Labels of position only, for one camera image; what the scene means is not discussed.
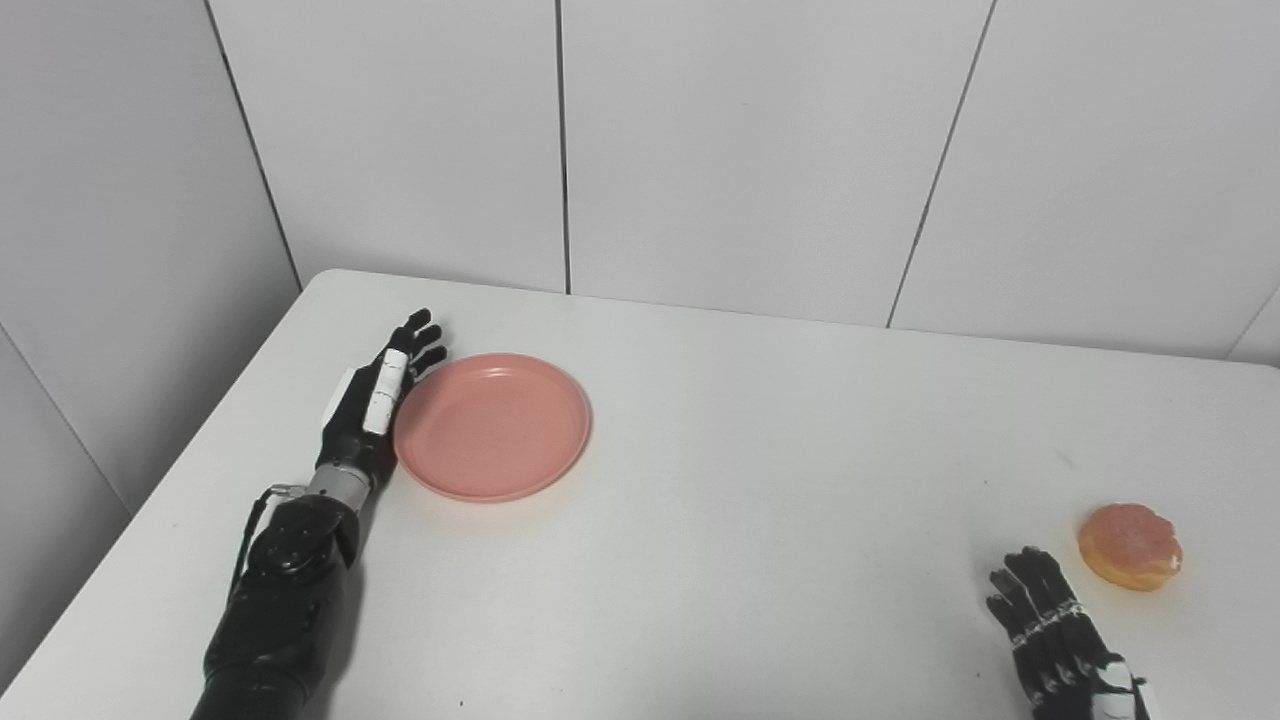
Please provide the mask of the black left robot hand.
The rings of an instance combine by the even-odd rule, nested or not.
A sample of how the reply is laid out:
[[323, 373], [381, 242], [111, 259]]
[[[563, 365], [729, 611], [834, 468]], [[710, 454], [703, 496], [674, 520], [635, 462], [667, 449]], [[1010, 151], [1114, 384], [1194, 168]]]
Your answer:
[[408, 393], [447, 356], [443, 329], [431, 311], [413, 313], [346, 382], [323, 428], [316, 466], [347, 468], [364, 474], [374, 489], [384, 486], [397, 464], [396, 416]]

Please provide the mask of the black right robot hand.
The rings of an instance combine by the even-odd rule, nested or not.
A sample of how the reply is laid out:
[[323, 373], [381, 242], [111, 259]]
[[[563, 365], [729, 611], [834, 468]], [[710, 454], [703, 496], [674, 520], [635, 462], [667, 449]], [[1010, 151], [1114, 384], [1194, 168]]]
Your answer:
[[1007, 634], [1034, 719], [1156, 719], [1146, 679], [1105, 643], [1057, 560], [1034, 546], [988, 575], [991, 616]]

